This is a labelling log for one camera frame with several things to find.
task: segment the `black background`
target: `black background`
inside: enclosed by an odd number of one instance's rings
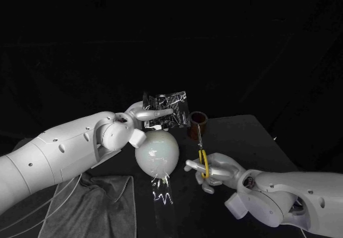
[[[340,0],[3,4],[0,153],[142,91],[210,118],[252,114],[304,170],[341,172]]]

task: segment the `brown cup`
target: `brown cup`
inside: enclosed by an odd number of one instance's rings
[[[203,135],[209,118],[204,113],[194,111],[189,114],[189,120],[190,120],[190,127],[187,128],[187,136],[193,140],[199,140],[197,139],[197,126],[200,127],[200,135]]]

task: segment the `plastic bag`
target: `plastic bag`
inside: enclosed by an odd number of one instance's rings
[[[163,110],[173,108],[173,114],[144,122],[144,128],[151,128],[155,125],[165,128],[189,127],[189,109],[186,92],[171,94],[158,94],[154,97],[144,92],[142,95],[144,110]]]

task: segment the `scissors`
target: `scissors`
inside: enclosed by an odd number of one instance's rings
[[[200,133],[200,126],[197,125],[197,139],[199,139],[199,161],[200,164],[204,165],[206,169],[206,174],[201,173],[201,178],[206,179],[209,177],[209,162],[207,162],[207,156],[206,152],[201,147],[201,133]]]

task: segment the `hole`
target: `hole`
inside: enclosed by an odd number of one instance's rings
[[[320,207],[324,208],[325,207],[325,201],[324,201],[323,197],[318,198],[318,203],[320,203]]]
[[[194,113],[191,115],[191,120],[196,122],[196,123],[203,123],[206,121],[206,117],[203,114],[200,113]]]
[[[62,153],[66,151],[66,148],[65,148],[63,145],[59,145],[59,150],[60,150]]]
[[[89,141],[89,135],[86,133],[83,133],[83,138],[86,141]]]

